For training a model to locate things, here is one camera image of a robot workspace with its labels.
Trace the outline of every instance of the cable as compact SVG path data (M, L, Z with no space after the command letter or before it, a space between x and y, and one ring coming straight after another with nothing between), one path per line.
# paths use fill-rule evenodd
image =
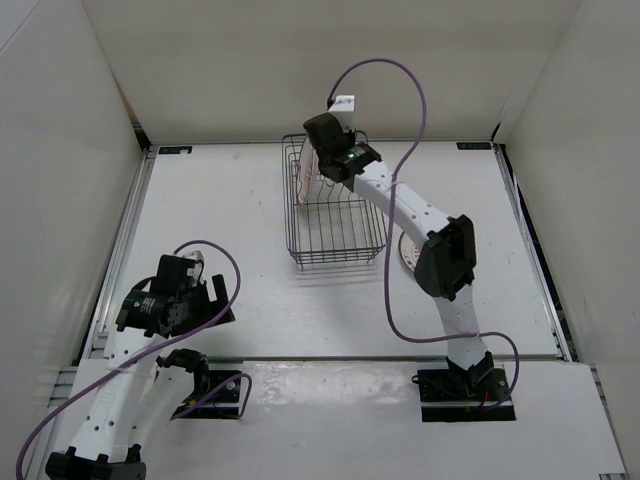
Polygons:
M147 350L143 350L142 352L134 355L129 360L127 360L126 362L124 362L121 365L119 365L118 369L126 369L127 367L133 365L135 362L137 362L141 358L144 358L144 357L146 357L148 355L151 355L151 354L153 354L153 353L155 353L155 352L157 352L159 350L162 350L162 349L164 349L166 347L174 345L175 343L181 342L182 340L185 340L185 339L187 339L189 337L192 337L196 333L199 333L202 330L204 330L205 328L213 327L229 311L229 309L231 308L231 305L233 305L233 302L235 302L236 298L238 297L238 293L240 293L240 284L241 284L240 268L238 267L238 264L236 263L235 259L231 256L231 254L229 252L227 252L224 248L222 248L220 245L217 245L217 244L215 244L213 242L209 242L208 240L191 240L189 242L186 242L186 243L180 245L178 248L176 248L175 251L173 252L173 254L177 255L182 249L184 249L184 248L186 248L188 246L191 246L191 245L207 245L209 247L215 248L216 250L221 252L225 257L227 257L229 259L229 261L231 262L231 265L233 266L233 269L235 270L235 273L236 273L236 289L233 292L233 295L231 296L231 298L229 299L229 302L220 311L220 313L218 313L215 317L213 317L208 322L200 325L198 328L195 328L194 330L192 330L192 331L190 331L188 333L185 333L184 335L180 335L178 337L174 337L174 338L172 338L170 340L167 340L165 342L160 343L159 345L156 345L154 347L148 348ZM81 390L80 392L75 394L73 397L69 398L67 401L62 403L62 405L60 405L53 412L51 412L49 415L44 417L44 419L38 425L36 425L36 427L33 429L31 434L29 434L29 436L25 440L24 445L22 445L22 448L20 449L20 453L18 454L18 459L16 461L16 479L17 480L25 480L25 477L22 474L22 464L24 463L24 458L25 458L25 456L27 454L27 451L29 450L29 447L31 446L33 441L36 439L38 434L42 431L42 429L51 420L53 420L57 415L59 415L62 411L67 409L69 406L73 405L75 402L80 400L82 397L87 395L89 392L95 390L96 388L100 387L101 385L104 385L105 383L107 383L108 381L110 381L112 378L116 377L120 373L121 373L120 370L112 370L112 371L110 371L104 377L96 380L91 385L89 385L88 387L86 387L85 389ZM251 391L251 388L249 388L249 390L247 391L247 396L245 397L244 406L246 406L250 391Z
M511 348L513 349L513 356L515 361L515 370L513 372L513 380L511 382L511 386L509 387L509 389L505 392L503 397L497 403L488 407L483 407L485 411L493 410L494 408L497 408L500 405L502 405L511 397L511 393L515 389L516 383L518 383L518 376L520 375L520 353L518 352L518 348L516 347L516 344L513 342L513 340L511 340L511 338L509 338L507 335L501 332L484 332L480 334L460 333L456 335L444 335L441 337L433 337L433 338L412 338L400 332L396 327L395 322L393 321L393 315L391 313L389 277L390 277L390 268L391 268L390 267L391 266L391 248L390 247L393 241L393 228L394 228L395 207L396 207L396 185L397 185L396 182L398 179L398 174L400 173L400 169L402 168L404 163L408 160L408 158L411 156L411 154L415 151L415 149L418 148L418 145L420 145L420 141L424 136L424 133L427 127L427 99L425 97L424 90L422 89L422 85L420 84L420 81L418 80L418 78L415 76L415 74L411 70L409 70L403 64L401 64L400 62L397 62L396 60L391 60L389 58L370 58L368 60L363 60L361 62L354 63L349 68L347 68L342 75L338 77L338 80L336 80L336 83L333 85L333 88L331 89L331 93L329 93L327 104L328 105L331 104L331 102L333 101L332 100L333 95L338 89L338 86L340 86L340 83L342 82L342 80L344 80L344 78L349 73L351 73L356 68L362 65L367 65L369 63L388 63L404 71L411 78L411 80L416 86L416 89L418 90L418 95L420 95L420 105L422 108L422 117L420 121L420 129L418 130L418 135L416 136L416 139L414 140L409 150L407 150L407 152L402 156L402 158L398 162L398 165L393 170L393 173L391 175L391 198L389 202L389 230L387 233L387 248L384 256L384 307L387 314L387 321L389 322L391 331L393 331L393 333L397 337L404 340L405 342L410 342L410 343L437 343L437 342L444 342L447 340L459 340L462 338L474 338L474 337L481 337L481 338L482 337L500 337L505 339L507 342L509 342L509 345L511 345Z
M242 408L240 409L240 412L238 413L238 415L229 415L229 416L233 418L242 418L242 416L244 415L244 411L247 408L247 402L249 401L249 394L251 393L251 387L253 387L253 379L246 373L236 373L235 375L227 378L220 385L218 385L216 388L208 392L205 396L203 396L200 400L198 400L196 403L191 405L189 408L187 408L186 410L183 410L180 413L176 413L173 417L171 417L171 420L177 420L178 418L186 417L191 412L193 412L196 408L203 406L205 403L211 400L220 390L222 390L227 386L227 383L234 382L241 378L246 378L249 381L249 386L247 387L247 394L244 396L244 402L242 402Z

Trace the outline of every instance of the aluminum frame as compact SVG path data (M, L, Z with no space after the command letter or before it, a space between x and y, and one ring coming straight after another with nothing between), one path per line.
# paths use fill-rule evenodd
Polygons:
M549 292L547 281L544 278L542 266L540 265L540 259L538 258L538 254L536 253L535 246L531 238L531 233L529 232L529 228L527 227L527 224L525 222L524 212L522 211L522 207L520 206L520 202L518 201L518 184L515 180L515 174L514 178L512 179L511 175L509 174L509 169L507 168L506 159L502 154L502 149L500 148L500 146L492 142L492 147L493 152L496 156L496 160L498 162L498 168L500 169L500 173L502 174L502 180L504 181L505 187L507 187L507 196L509 197L509 202L511 202L511 207L513 208L513 214L516 217L516 222L518 223L518 227L520 228L520 234L522 235L522 240L524 241L524 244L526 246L529 261L533 265L534 271L536 273L535 280L536 284L538 285L538 289L542 294L542 303L549 320L549 326L551 327L554 337L556 338L558 349L562 354L563 360L569 363L573 363L567 339L564 336L564 331L562 330L562 326L560 325L560 319L558 318L558 314L551 298L551 292Z

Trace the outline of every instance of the white wall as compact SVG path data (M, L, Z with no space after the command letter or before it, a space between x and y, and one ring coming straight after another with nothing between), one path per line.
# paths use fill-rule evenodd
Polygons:
M2 33L17 3L0 2ZM80 1L42 0L29 12L13 17L0 53L5 478L57 368L77 354L141 158Z
M582 359L640 478L640 3L584 0L508 141Z
M38 0L0 0L0 51L37 3Z
M430 138L510 131L579 0L83 0L113 72L154 141L280 139L325 109L352 63L405 62L424 84ZM413 84L367 66L370 135L414 136Z

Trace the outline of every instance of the black label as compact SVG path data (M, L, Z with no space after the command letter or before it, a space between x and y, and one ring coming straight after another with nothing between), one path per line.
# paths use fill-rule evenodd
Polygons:
M458 150L491 150L489 142L457 142Z
M181 146L181 147L160 147L158 155L181 155L191 153L193 147Z

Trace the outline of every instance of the white panel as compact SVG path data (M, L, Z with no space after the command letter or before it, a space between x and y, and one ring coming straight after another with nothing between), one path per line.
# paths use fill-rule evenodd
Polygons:
M38 0L0 0L0 52L37 3Z
M395 166L408 143L376 143ZM188 340L190 348L230 357L403 357L445 355L444 344L396 338L384 314L383 254L371 265L300 271L285 247L282 149L271 145L195 146L190 155L158 155L131 247L111 302L112 324L131 287L155 274L163 253L187 240L219 243L242 270L235 324ZM423 143L401 178L435 207L474 222L478 250L475 304L480 328L511 336L525 355L555 356L540 292L492 151L459 151ZM400 263L391 266L393 311L407 335L443 334L433 300ZM226 259L203 247L205 274L224 273ZM502 339L494 353L512 355Z
M578 349L598 367L638 476L639 125L640 3L586 0L508 151Z
M578 0L84 0L109 63L155 142L278 139L325 108L338 75L369 57L412 68L429 138L489 138L517 117ZM368 66L342 92L359 126L409 137L413 84Z
M43 1L2 51L0 145L0 471L9 472L59 367L78 352L141 156L79 1Z
M104 373L84 360L74 391ZM527 362L515 422L422 423L409 363L245 363L245 418L178 420L143 445L149 480L597 480L623 472L589 367ZM512 372L512 365L507 365ZM65 415L66 450L88 402Z

